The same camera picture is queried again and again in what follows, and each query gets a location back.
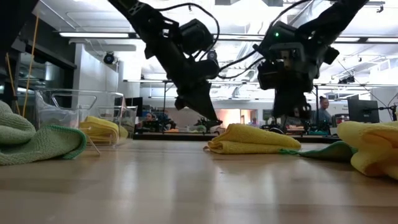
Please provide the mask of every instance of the wooden table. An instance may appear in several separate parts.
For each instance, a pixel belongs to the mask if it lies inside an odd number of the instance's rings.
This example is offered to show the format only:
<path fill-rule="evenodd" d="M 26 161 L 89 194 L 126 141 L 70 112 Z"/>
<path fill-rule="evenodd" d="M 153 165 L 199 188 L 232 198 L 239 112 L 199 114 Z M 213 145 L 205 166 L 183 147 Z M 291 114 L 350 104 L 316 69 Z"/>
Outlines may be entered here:
<path fill-rule="evenodd" d="M 1 223 L 397 223 L 398 184 L 295 156 L 135 141 L 74 161 L 0 167 Z M 307 144 L 306 150 L 323 145 Z"/>

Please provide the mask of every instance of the green towel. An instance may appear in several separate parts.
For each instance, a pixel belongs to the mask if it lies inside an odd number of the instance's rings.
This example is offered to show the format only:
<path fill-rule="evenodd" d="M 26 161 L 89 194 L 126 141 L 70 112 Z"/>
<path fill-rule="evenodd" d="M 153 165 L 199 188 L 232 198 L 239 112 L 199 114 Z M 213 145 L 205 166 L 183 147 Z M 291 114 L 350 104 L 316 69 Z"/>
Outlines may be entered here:
<path fill-rule="evenodd" d="M 45 126 L 35 131 L 25 118 L 0 101 L 0 165 L 26 164 L 59 157 L 73 159 L 86 148 L 77 129 Z"/>
<path fill-rule="evenodd" d="M 324 161 L 333 161 L 333 162 L 347 162 L 350 163 L 352 156 L 357 153 L 357 149 L 352 148 L 347 143 L 343 141 L 335 142 L 328 147 L 320 150 L 312 150 L 312 151 L 295 151 L 295 150 L 287 150 L 281 149 L 279 153 L 281 154 L 290 154 L 290 155 L 299 155 L 302 157 L 307 157 L 311 159 L 319 159 Z"/>

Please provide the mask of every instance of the plastic container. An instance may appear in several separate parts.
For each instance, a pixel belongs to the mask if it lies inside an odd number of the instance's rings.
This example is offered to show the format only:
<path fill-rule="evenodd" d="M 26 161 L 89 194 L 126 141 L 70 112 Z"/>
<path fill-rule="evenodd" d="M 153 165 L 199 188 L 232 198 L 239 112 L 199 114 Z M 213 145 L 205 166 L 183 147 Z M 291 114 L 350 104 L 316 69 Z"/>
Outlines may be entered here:
<path fill-rule="evenodd" d="M 49 124 L 77 128 L 96 146 L 113 146 L 121 138 L 128 138 L 121 128 L 127 110 L 121 93 L 45 89 L 36 90 L 35 96 L 38 128 Z"/>
<path fill-rule="evenodd" d="M 127 138 L 132 139 L 136 128 L 137 107 L 128 106 L 122 109 L 120 126 L 127 131 Z"/>

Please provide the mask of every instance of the folded towel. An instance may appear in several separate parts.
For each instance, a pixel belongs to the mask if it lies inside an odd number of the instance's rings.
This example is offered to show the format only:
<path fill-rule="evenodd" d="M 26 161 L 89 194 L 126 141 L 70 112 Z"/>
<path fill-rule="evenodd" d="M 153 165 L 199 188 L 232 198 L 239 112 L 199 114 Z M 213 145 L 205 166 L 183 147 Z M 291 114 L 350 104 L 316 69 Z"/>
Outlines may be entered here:
<path fill-rule="evenodd" d="M 0 101 L 0 165 L 25 164 L 59 157 L 73 159 L 85 150 L 85 135 L 61 126 L 37 132 L 25 118 Z"/>
<path fill-rule="evenodd" d="M 115 144 L 119 139 L 119 126 L 105 119 L 87 116 L 79 128 L 97 144 Z"/>
<path fill-rule="evenodd" d="M 358 149 L 351 164 L 364 175 L 388 175 L 398 180 L 398 122 L 363 124 L 354 121 L 339 124 L 341 140 Z"/>
<path fill-rule="evenodd" d="M 292 137 L 261 130 L 245 124 L 230 124 L 225 133 L 213 138 L 207 147 L 219 154 L 278 153 L 280 149 L 300 149 Z"/>
<path fill-rule="evenodd" d="M 351 158 L 357 151 L 357 149 L 352 148 L 347 143 L 338 141 L 320 150 L 295 151 L 281 149 L 279 152 L 281 154 L 300 155 L 311 159 L 350 163 Z"/>

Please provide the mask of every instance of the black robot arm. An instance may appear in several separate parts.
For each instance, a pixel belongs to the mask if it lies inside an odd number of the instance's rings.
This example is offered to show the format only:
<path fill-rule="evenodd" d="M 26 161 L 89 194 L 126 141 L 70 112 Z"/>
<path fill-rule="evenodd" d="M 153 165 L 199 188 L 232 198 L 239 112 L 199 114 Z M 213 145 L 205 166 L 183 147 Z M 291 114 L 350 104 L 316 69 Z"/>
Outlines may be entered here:
<path fill-rule="evenodd" d="M 214 60 L 196 62 L 192 56 L 185 56 L 207 52 L 214 46 L 213 36 L 205 25 L 194 19 L 179 26 L 159 10 L 137 0 L 108 1 L 146 43 L 146 58 L 155 56 L 177 87 L 176 108 L 187 106 L 217 120 L 207 80 L 216 78 L 220 68 Z M 338 56 L 339 52 L 330 45 L 368 1 L 334 1 L 318 18 L 297 29 L 283 22 L 270 26 L 261 44 L 254 48 L 266 60 L 258 66 L 261 88 L 275 89 L 273 116 L 291 116 L 298 109 L 300 118 L 310 117 L 311 107 L 303 93 L 312 91 L 313 79 L 319 77 L 322 63 L 331 64 Z"/>
<path fill-rule="evenodd" d="M 254 49 L 265 62 L 258 66 L 258 80 L 263 90 L 275 89 L 273 116 L 310 119 L 311 106 L 304 96 L 313 90 L 322 63 L 331 64 L 339 51 L 330 47 L 369 0 L 340 0 L 316 19 L 294 28 L 276 22 Z"/>
<path fill-rule="evenodd" d="M 220 71 L 214 60 L 198 62 L 191 55 L 206 52 L 213 45 L 213 36 L 200 21 L 194 19 L 179 26 L 164 17 L 159 10 L 136 0 L 108 0 L 130 22 L 146 43 L 146 58 L 155 56 L 164 68 L 167 78 L 177 87 L 177 109 L 189 107 L 201 115 L 217 120 L 210 100 L 208 79 Z"/>

